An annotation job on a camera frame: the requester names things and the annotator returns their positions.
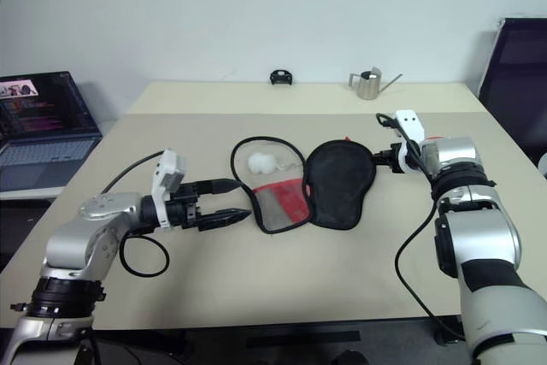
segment black cable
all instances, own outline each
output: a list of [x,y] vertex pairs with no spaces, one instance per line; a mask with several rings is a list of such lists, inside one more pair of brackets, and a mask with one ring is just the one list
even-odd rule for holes
[[135,354],[132,350],[130,350],[129,348],[127,348],[125,345],[123,345],[122,348],[123,348],[124,350],[126,350],[126,352],[127,352],[129,355],[131,355],[131,356],[135,359],[135,361],[137,361],[137,364],[138,364],[138,365],[143,365],[142,361],[141,361],[140,358],[137,356],[137,354]]
[[163,151],[157,151],[154,154],[150,154],[149,156],[146,156],[144,158],[141,158],[137,162],[134,162],[131,166],[127,167],[125,170],[123,170],[121,173],[115,176],[115,178],[109,182],[109,184],[104,187],[104,190],[101,191],[101,194],[104,194],[105,192],[109,192],[110,189],[116,184],[118,181],[120,181],[127,173],[129,173],[131,170],[133,170],[135,167],[140,166],[143,162],[147,162],[151,160],[152,158],[161,156],[163,154]]
[[[162,154],[163,154],[163,151],[157,151],[156,153],[150,154],[149,156],[146,156],[146,157],[141,158],[140,160],[134,162],[132,165],[127,167],[121,173],[116,175],[115,178],[112,181],[110,181],[109,184],[106,187],[104,187],[104,190],[101,191],[101,194],[104,194],[104,193],[110,191],[110,189],[118,181],[120,181],[127,173],[129,173],[131,170],[133,170],[137,166],[141,165],[143,162],[147,162],[147,161],[151,160],[152,158],[161,156]],[[156,273],[147,274],[147,273],[140,273],[139,271],[134,270],[133,268],[129,267],[129,264],[127,264],[127,260],[126,260],[125,250],[126,250],[126,241],[130,238],[141,238],[141,239],[144,239],[146,241],[150,241],[151,243],[157,245],[157,247],[163,252],[163,255],[165,256],[165,265],[163,266],[163,268],[161,270],[157,271]],[[163,274],[167,271],[167,269],[169,268],[170,258],[169,258],[168,251],[166,250],[166,248],[160,242],[156,241],[153,238],[145,237],[144,235],[135,234],[134,232],[128,231],[123,235],[123,237],[121,238],[121,241],[120,241],[120,262],[121,262],[121,266],[123,268],[125,268],[126,271],[129,274],[133,274],[133,275],[136,275],[136,276],[141,277],[141,278],[153,278],[153,277],[157,277],[158,275],[161,275],[161,274]]]
[[99,344],[97,343],[97,335],[95,335],[93,328],[89,328],[89,341],[91,342],[93,361],[95,365],[103,365],[103,361],[101,361],[101,352],[99,351]]
[[[146,237],[144,235],[133,235],[133,234],[134,233],[132,231],[128,231],[121,238],[121,241],[120,241],[120,262],[121,262],[121,266],[123,268],[125,268],[126,271],[129,274],[133,274],[133,275],[135,275],[137,277],[140,277],[140,278],[153,278],[153,277],[157,277],[158,275],[162,275],[163,273],[165,273],[169,268],[169,264],[171,263],[171,259],[169,257],[169,253],[168,253],[167,249],[163,246],[163,244],[160,243],[159,241],[153,239],[153,238]],[[146,241],[150,241],[152,244],[157,245],[157,247],[163,252],[163,255],[165,256],[165,265],[163,266],[162,269],[160,269],[159,271],[156,271],[155,273],[147,274],[147,273],[141,273],[141,272],[139,272],[139,271],[137,271],[137,270],[135,270],[135,269],[133,269],[129,266],[129,264],[127,263],[126,254],[125,254],[126,241],[128,239],[133,239],[133,238],[144,239]]]
[[[421,160],[420,153],[414,146],[414,142],[409,138],[408,134],[403,130],[401,125],[396,119],[391,118],[389,115],[383,115],[381,113],[376,114],[376,120],[378,120],[378,123],[381,126],[384,127],[390,127],[395,128],[399,131],[401,136],[405,139],[407,143],[407,148],[409,150],[409,154],[412,156],[412,159],[415,161],[415,163],[420,168],[421,172],[426,176],[427,181],[429,181],[429,184],[432,184],[432,177],[427,172],[426,165]],[[437,211],[437,204],[433,202],[431,211],[429,212],[429,215],[426,217],[426,219],[420,224],[420,226],[412,233],[410,236],[404,241],[404,243],[399,247],[397,254],[395,255],[395,272],[397,274],[397,277],[401,281],[401,283],[404,285],[404,287],[407,289],[407,291],[412,295],[414,300],[422,307],[424,311],[429,315],[431,319],[433,319],[435,322],[438,323],[438,325],[445,330],[450,335],[456,337],[457,339],[460,339],[462,341],[465,341],[465,337],[461,335],[460,333],[457,333],[450,327],[448,327],[446,324],[444,324],[425,304],[424,302],[418,297],[418,294],[412,289],[412,287],[409,285],[409,283],[404,279],[403,275],[401,274],[401,269],[399,267],[399,260],[401,258],[401,255],[403,251],[407,248],[407,246],[412,242],[412,240],[420,234],[425,227],[427,227],[427,224],[429,224],[432,220],[432,218],[435,216],[435,212]]]
[[435,216],[435,212],[437,211],[437,206],[435,203],[433,203],[433,206],[431,207],[431,211],[429,212],[429,215],[426,217],[426,219],[420,224],[420,226],[412,233],[410,236],[404,241],[404,243],[399,247],[399,250],[397,251],[397,254],[395,255],[395,272],[397,273],[397,277],[401,281],[401,283],[404,285],[404,287],[407,289],[407,291],[414,297],[416,302],[422,307],[424,311],[431,317],[432,320],[438,323],[438,325],[443,328],[447,333],[453,335],[457,339],[461,339],[462,341],[465,341],[465,337],[456,331],[449,328],[446,324],[444,324],[425,304],[424,302],[418,297],[418,294],[412,289],[412,287],[409,285],[409,283],[404,279],[403,275],[401,274],[401,269],[399,268],[399,260],[401,258],[401,255],[403,251],[407,248],[407,246],[410,244],[410,242],[423,231],[425,227],[427,227],[427,224],[432,220],[432,218]]

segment laptop keyboard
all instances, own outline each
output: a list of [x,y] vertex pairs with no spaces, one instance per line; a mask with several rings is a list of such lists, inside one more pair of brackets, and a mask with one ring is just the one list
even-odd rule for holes
[[87,154],[94,141],[92,138],[89,140],[56,143],[10,145],[0,155],[0,167],[81,160]]

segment laptop touchpad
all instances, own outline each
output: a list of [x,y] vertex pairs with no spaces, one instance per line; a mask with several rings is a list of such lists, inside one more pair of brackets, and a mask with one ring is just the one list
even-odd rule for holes
[[47,164],[11,166],[0,171],[0,190],[13,191],[33,188]]

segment red fabric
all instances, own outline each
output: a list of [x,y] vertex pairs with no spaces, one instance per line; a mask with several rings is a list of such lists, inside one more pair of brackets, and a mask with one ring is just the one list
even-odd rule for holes
[[261,185],[253,190],[259,192],[270,190],[283,210],[295,224],[309,217],[308,204],[302,193],[302,179],[280,181]]

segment laptop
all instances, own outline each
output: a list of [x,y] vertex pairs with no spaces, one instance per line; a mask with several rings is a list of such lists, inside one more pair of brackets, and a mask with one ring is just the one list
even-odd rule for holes
[[69,72],[0,77],[0,191],[65,186],[101,138]]

